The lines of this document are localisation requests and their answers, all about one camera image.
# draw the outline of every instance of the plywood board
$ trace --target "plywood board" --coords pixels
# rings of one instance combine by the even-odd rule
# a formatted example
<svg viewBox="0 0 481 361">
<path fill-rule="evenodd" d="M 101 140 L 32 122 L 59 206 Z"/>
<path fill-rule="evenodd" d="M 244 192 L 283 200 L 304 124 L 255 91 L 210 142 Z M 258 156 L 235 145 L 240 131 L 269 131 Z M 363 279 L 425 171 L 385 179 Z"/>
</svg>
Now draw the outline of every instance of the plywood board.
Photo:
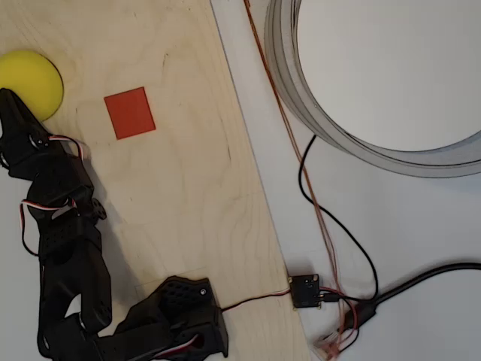
<svg viewBox="0 0 481 361">
<path fill-rule="evenodd" d="M 38 51 L 62 74 L 64 102 L 45 125 L 89 149 L 116 322 L 169 275 L 209 277 L 222 306 L 287 287 L 208 0 L 0 7 L 0 53 Z M 118 141 L 104 97 L 140 86 L 156 130 Z M 309 358 L 289 297 L 251 302 L 226 321 L 229 359 Z"/>
</svg>

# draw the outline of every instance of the robotic arm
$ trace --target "robotic arm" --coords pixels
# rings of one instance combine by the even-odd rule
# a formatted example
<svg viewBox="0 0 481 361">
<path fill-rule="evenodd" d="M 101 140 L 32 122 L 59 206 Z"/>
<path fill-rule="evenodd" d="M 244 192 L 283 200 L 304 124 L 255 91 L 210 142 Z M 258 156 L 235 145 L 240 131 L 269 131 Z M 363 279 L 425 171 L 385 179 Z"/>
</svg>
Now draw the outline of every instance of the robotic arm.
<svg viewBox="0 0 481 361">
<path fill-rule="evenodd" d="M 110 275 L 101 255 L 106 218 L 78 156 L 66 153 L 9 89 L 0 89 L 0 163 L 11 177 L 32 182 L 27 201 L 40 232 L 38 349 L 55 361 L 202 361 L 228 355 L 222 312 L 208 279 L 170 277 L 133 306 L 112 336 L 97 333 L 112 321 Z M 82 295 L 81 312 L 65 318 Z"/>
</svg>

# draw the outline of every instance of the cable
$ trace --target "cable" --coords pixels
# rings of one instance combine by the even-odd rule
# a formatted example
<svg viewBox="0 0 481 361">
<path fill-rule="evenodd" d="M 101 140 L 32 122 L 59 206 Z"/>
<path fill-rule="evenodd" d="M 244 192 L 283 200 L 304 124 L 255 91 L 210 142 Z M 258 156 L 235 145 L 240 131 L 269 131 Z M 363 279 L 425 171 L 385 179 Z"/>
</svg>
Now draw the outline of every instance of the cable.
<svg viewBox="0 0 481 361">
<path fill-rule="evenodd" d="M 246 8 L 247 16 L 249 18 L 250 28 L 252 29 L 254 40 L 256 41 L 257 50 L 258 50 L 259 55 L 261 57 L 261 61 L 262 61 L 262 64 L 264 66 L 265 73 L 268 76 L 269 83 L 271 85 L 272 92 L 274 94 L 274 98 L 276 99 L 277 106 L 279 107 L 280 115 L 283 118 L 284 126 L 286 127 L 286 131 L 287 131 L 287 134 L 289 136 L 289 140 L 291 141 L 292 148 L 294 149 L 295 155 L 297 156 L 298 161 L 300 162 L 301 158 L 302 158 L 301 151 L 299 150 L 297 141 L 295 140 L 294 132 L 292 131 L 292 127 L 291 127 L 291 124 L 289 122 L 289 118 L 287 117 L 286 111 L 284 110 L 284 107 L 283 107 L 283 104 L 280 101 L 279 92 L 277 91 L 277 87 L 276 87 L 276 84 L 274 82 L 274 78 L 272 76 L 271 70 L 269 69 L 269 65 L 268 65 L 268 62 L 267 62 L 265 54 L 264 54 L 264 50 L 262 49 L 261 40 L 259 39 L 259 34 L 257 32 L 256 25 L 254 23 L 253 15 L 250 11 L 249 0 L 244 0 L 244 6 Z M 309 174 L 307 172 L 307 169 L 305 167 L 302 167 L 302 171 L 303 171 L 304 177 L 306 179 L 306 184 L 307 184 L 307 188 L 309 189 L 311 200 L 312 200 L 312 203 L 313 203 L 313 206 L 314 206 L 314 211 L 316 212 L 316 218 L 317 218 L 317 221 L 319 223 L 319 228 L 321 229 L 322 239 L 325 243 L 325 247 L 326 247 L 326 250 L 327 250 L 328 255 L 329 255 L 329 262 L 331 264 L 332 274 L 334 276 L 336 288 L 339 290 L 339 292 L 341 292 L 340 281 L 339 281 L 339 277 L 338 277 L 338 274 L 337 274 L 337 260 L 336 260 L 334 244 L 331 240 L 331 236 L 329 235 L 328 228 L 325 225 L 325 221 L 324 221 L 322 213 L 319 209 L 319 205 L 317 204 L 316 195 L 314 194 L 312 184 L 310 183 Z M 344 316 L 343 315 L 343 309 L 342 309 L 341 304 L 339 303 L 339 320 L 340 320 L 341 328 L 343 327 L 343 324 L 344 324 L 343 316 Z"/>
<path fill-rule="evenodd" d="M 320 289 L 331 292 L 331 289 L 327 288 L 327 287 L 320 287 Z M 359 334 L 359 332 L 358 332 L 357 311 L 356 311 L 354 305 L 352 304 L 352 302 L 350 300 L 348 300 L 347 297 L 345 297 L 344 294 L 336 293 L 336 296 L 339 296 L 339 298 L 337 299 L 337 301 L 333 299 L 333 302 L 339 302 L 339 300 L 342 299 L 343 301 L 345 301 L 345 303 L 347 303 L 347 305 L 349 306 L 349 308 L 350 308 L 350 310 L 353 314 L 353 323 L 352 323 L 352 327 L 350 328 L 351 332 L 344 339 L 342 339 L 343 330 L 341 329 L 341 327 L 339 327 L 338 329 L 333 331 L 333 333 L 331 333 L 330 335 L 328 335 L 328 336 L 324 337 L 323 339 L 319 340 L 315 344 L 315 346 L 318 348 L 317 351 L 319 352 L 319 350 L 321 350 L 322 354 L 324 355 L 323 358 L 325 358 L 325 359 L 336 359 L 343 351 L 345 351 L 350 345 L 352 345 L 355 342 L 355 340 L 358 338 L 358 334 Z M 349 343 L 349 345 L 347 345 L 346 347 L 343 347 L 341 349 L 342 344 L 346 341 L 349 341 L 349 339 L 352 337 L 352 335 L 354 335 L 354 333 L 356 333 L 354 341 L 352 341 L 351 343 Z"/>
<path fill-rule="evenodd" d="M 83 152 L 82 145 L 78 141 L 76 141 L 75 139 L 64 136 L 64 135 L 51 135 L 50 137 L 48 137 L 48 139 L 50 141 L 68 141 L 68 142 L 74 143 L 77 146 L 78 157 L 83 162 L 84 152 Z M 22 235 L 22 245 L 28 253 L 30 253 L 31 255 L 33 255 L 35 257 L 38 257 L 38 253 L 31 250 L 30 247 L 27 246 L 27 244 L 25 242 L 25 212 L 23 210 L 23 205 L 27 205 L 28 207 L 39 209 L 41 211 L 58 211 L 59 209 L 64 208 L 67 204 L 68 204 L 68 200 L 65 202 L 65 204 L 62 207 L 48 207 L 46 205 L 40 205 L 38 203 L 28 201 L 26 199 L 24 199 L 20 202 L 20 232 L 21 232 L 21 235 Z M 76 203 L 73 199 L 71 200 L 71 206 L 74 207 L 74 208 L 77 207 L 77 205 L 76 205 Z"/>
<path fill-rule="evenodd" d="M 190 347 L 195 340 L 198 338 L 198 335 L 195 335 L 192 337 L 189 341 L 187 341 L 185 344 L 180 344 L 176 347 L 169 348 L 167 350 L 164 350 L 154 356 L 153 359 L 164 359 L 166 356 L 170 356 L 171 354 L 178 353 L 179 351 L 184 351 L 188 347 Z"/>
<path fill-rule="evenodd" d="M 301 160 L 301 164 L 299 165 L 299 172 L 298 172 L 299 188 L 301 189 L 301 192 L 302 192 L 302 195 L 304 196 L 304 198 L 312 205 L 314 204 L 313 200 L 306 194 L 306 192 L 304 191 L 304 186 L 302 185 L 302 169 L 304 168 L 304 164 L 305 164 L 306 159 L 307 159 L 307 154 L 309 153 L 309 150 L 312 147 L 315 140 L 316 140 L 316 135 L 314 135 L 310 139 L 310 142 L 307 145 L 306 150 L 304 151 L 304 155 L 302 156 L 302 160 Z M 343 225 L 329 210 L 322 207 L 321 205 L 318 205 L 318 206 L 319 206 L 319 209 L 321 211 L 326 213 L 335 223 L 338 224 L 338 226 L 340 228 L 343 229 L 343 231 L 349 236 L 349 238 L 351 238 L 351 240 L 354 242 L 354 244 L 358 247 L 358 249 L 366 257 L 366 260 L 369 262 L 369 266 L 371 267 L 371 270 L 373 272 L 374 284 L 375 284 L 374 294 L 372 295 L 372 297 L 369 300 L 375 299 L 376 296 L 379 294 L 379 278 L 377 276 L 376 266 L 374 265 L 374 263 L 373 263 L 371 257 L 369 256 L 368 252 L 366 252 L 366 250 L 361 246 L 361 244 L 358 242 L 358 240 L 355 239 L 354 235 L 352 235 L 352 233 L 346 228 L 346 226 Z M 353 301 L 357 301 L 357 302 L 363 301 L 363 299 L 357 299 L 355 297 L 349 297 L 349 299 L 351 299 Z"/>
<path fill-rule="evenodd" d="M 281 296 L 287 295 L 288 293 L 291 293 L 290 289 L 284 290 L 284 291 L 272 292 L 272 293 L 269 293 L 268 295 L 252 297 L 250 299 L 245 299 L 243 301 L 240 301 L 239 303 L 235 303 L 235 304 L 230 305 L 226 308 L 223 308 L 221 311 L 227 312 L 227 311 L 230 311 L 233 308 L 239 307 L 239 306 L 241 306 L 241 305 L 243 305 L 244 303 L 247 303 L 247 302 L 255 301 L 257 299 L 266 299 L 266 298 L 269 298 L 269 297 L 281 297 Z"/>
<path fill-rule="evenodd" d="M 66 201 L 62 207 L 47 207 L 45 205 L 39 205 L 38 203 L 30 202 L 26 199 L 20 202 L 20 233 L 22 235 L 23 247 L 26 249 L 28 253 L 30 253 L 35 257 L 38 257 L 38 253 L 31 250 L 30 247 L 27 246 L 27 243 L 25 242 L 25 212 L 23 211 L 23 205 L 26 205 L 28 207 L 32 207 L 35 209 L 39 209 L 41 211 L 58 211 L 59 209 L 64 208 L 67 204 L 68 204 L 68 201 Z"/>
<path fill-rule="evenodd" d="M 458 262 L 452 263 L 450 265 L 442 265 L 433 269 L 429 269 L 426 272 L 421 273 L 420 275 L 411 278 L 410 280 L 400 284 L 399 286 L 394 287 L 393 289 L 384 292 L 380 296 L 376 297 L 374 303 L 376 306 L 380 305 L 383 302 L 386 302 L 388 299 L 391 299 L 394 296 L 397 296 L 404 291 L 407 291 L 411 287 L 420 284 L 423 281 L 428 280 L 431 277 L 441 275 L 446 272 L 453 272 L 453 271 L 461 271 L 466 269 L 478 270 L 481 271 L 481 263 L 478 262 Z"/>
<path fill-rule="evenodd" d="M 348 299 L 350 301 L 354 302 L 366 302 L 366 301 L 371 301 L 370 299 L 358 299 L 356 297 L 351 297 L 348 295 L 345 295 L 344 293 L 339 293 L 339 291 L 329 288 L 329 287 L 320 287 L 319 288 L 321 291 L 326 291 L 327 293 L 323 293 L 320 295 L 321 301 L 327 302 L 327 303 L 332 303 L 332 302 L 339 302 L 340 299 Z"/>
<path fill-rule="evenodd" d="M 345 350 L 347 350 L 349 347 L 353 346 L 356 341 L 358 341 L 359 338 L 359 330 L 355 333 L 355 338 L 351 341 L 350 344 L 348 344 L 345 348 L 343 348 L 340 352 L 343 353 Z"/>
</svg>

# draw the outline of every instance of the connector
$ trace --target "connector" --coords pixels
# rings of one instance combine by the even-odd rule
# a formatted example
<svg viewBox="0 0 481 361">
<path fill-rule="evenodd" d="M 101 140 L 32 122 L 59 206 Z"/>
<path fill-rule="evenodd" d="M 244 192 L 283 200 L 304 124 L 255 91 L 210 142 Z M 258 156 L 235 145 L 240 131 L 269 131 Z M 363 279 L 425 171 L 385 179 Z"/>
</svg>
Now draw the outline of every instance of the connector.
<svg viewBox="0 0 481 361">
<path fill-rule="evenodd" d="M 333 303 L 339 302 L 342 299 L 342 296 L 339 296 L 337 293 L 321 293 L 319 295 L 321 302 L 325 303 Z"/>
<path fill-rule="evenodd" d="M 295 308 L 320 307 L 319 275 L 289 277 L 289 287 Z"/>
<path fill-rule="evenodd" d="M 376 308 L 376 302 L 371 301 L 361 302 L 355 306 L 355 312 L 357 314 L 356 329 L 358 329 L 366 322 L 368 322 L 371 318 L 376 316 Z M 351 329 L 354 327 L 354 314 L 352 310 L 349 310 L 346 313 L 346 316 L 344 318 L 344 327 L 346 329 Z"/>
</svg>

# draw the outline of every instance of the orange wire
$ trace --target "orange wire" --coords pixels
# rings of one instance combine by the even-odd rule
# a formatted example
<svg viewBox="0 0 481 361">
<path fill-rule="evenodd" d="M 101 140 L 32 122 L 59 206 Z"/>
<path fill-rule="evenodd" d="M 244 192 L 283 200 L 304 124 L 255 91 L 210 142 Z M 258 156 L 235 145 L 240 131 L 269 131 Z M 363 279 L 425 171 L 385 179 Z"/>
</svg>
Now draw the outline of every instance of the orange wire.
<svg viewBox="0 0 481 361">
<path fill-rule="evenodd" d="M 328 291 L 328 292 L 331 292 L 331 293 L 337 293 L 337 294 L 339 294 L 340 296 L 346 297 L 346 295 L 345 295 L 344 293 L 339 292 L 339 291 L 334 290 L 334 289 L 329 288 L 329 287 L 320 287 L 319 289 L 320 289 L 321 291 Z M 351 309 L 352 309 L 353 323 L 352 323 L 351 333 L 343 340 L 343 342 L 344 342 L 345 340 L 347 340 L 349 337 L 351 337 L 352 334 L 354 333 L 354 330 L 358 328 L 358 312 L 357 312 L 357 310 L 355 309 L 354 304 L 353 304 L 350 300 L 348 300 L 348 299 L 344 299 L 344 301 L 346 301 L 346 302 L 349 304 L 349 306 L 351 307 Z"/>
<path fill-rule="evenodd" d="M 254 35 L 254 38 L 256 40 L 257 48 L 259 50 L 259 55 L 262 59 L 262 64 L 263 64 L 265 72 L 268 76 L 269 83 L 271 84 L 271 88 L 273 90 L 274 97 L 276 98 L 276 102 L 277 102 L 277 105 L 279 107 L 280 114 L 283 118 L 283 122 L 284 122 L 284 125 L 286 127 L 287 133 L 289 135 L 289 139 L 291 141 L 292 147 L 294 148 L 294 152 L 295 152 L 295 155 L 298 158 L 298 161 L 301 162 L 302 155 L 301 155 L 301 152 L 299 150 L 297 141 L 295 140 L 295 136 L 294 136 L 294 133 L 292 131 L 292 127 L 290 125 L 289 119 L 287 118 L 286 112 L 284 111 L 283 104 L 280 101 L 279 93 L 277 92 L 277 88 L 276 88 L 276 85 L 274 83 L 274 79 L 272 78 L 272 73 L 269 69 L 267 60 L 265 58 L 264 51 L 263 51 L 262 46 L 261 46 L 261 41 L 259 39 L 259 34 L 257 32 L 257 28 L 256 28 L 256 25 L 254 23 L 253 16 L 250 12 L 249 0 L 244 0 L 244 5 L 246 7 L 247 16 L 249 17 L 250 27 L 253 31 L 253 35 Z M 321 229 L 322 238 L 324 240 L 325 247 L 326 247 L 326 250 L 328 252 L 329 261 L 331 263 L 331 270 L 332 270 L 332 274 L 334 276 L 334 282 L 335 282 L 337 291 L 342 292 L 342 289 L 340 287 L 339 274 L 337 272 L 337 259 L 336 259 L 337 257 L 336 257 L 336 254 L 335 254 L 334 244 L 331 240 L 331 236 L 329 235 L 328 228 L 325 225 L 324 218 L 322 217 L 322 213 L 319 209 L 319 204 L 317 202 L 316 195 L 314 194 L 313 187 L 312 187 L 312 184 L 311 184 L 310 179 L 309 179 L 309 174 L 307 173 L 307 169 L 306 169 L 305 166 L 303 167 L 302 171 L 303 171 L 304 177 L 306 179 L 306 184 L 307 184 L 307 188 L 309 189 L 311 199 L 313 200 L 313 206 L 314 206 L 314 210 L 316 212 L 316 217 L 317 217 L 317 220 L 318 220 L 318 223 L 319 223 L 319 227 Z M 342 335 L 343 328 L 344 328 L 343 306 L 341 305 L 340 302 L 339 302 L 338 308 L 339 308 L 339 318 L 340 318 L 340 335 L 339 335 L 339 338 L 337 340 L 337 346 L 339 347 L 340 343 L 342 342 L 341 335 Z"/>
</svg>

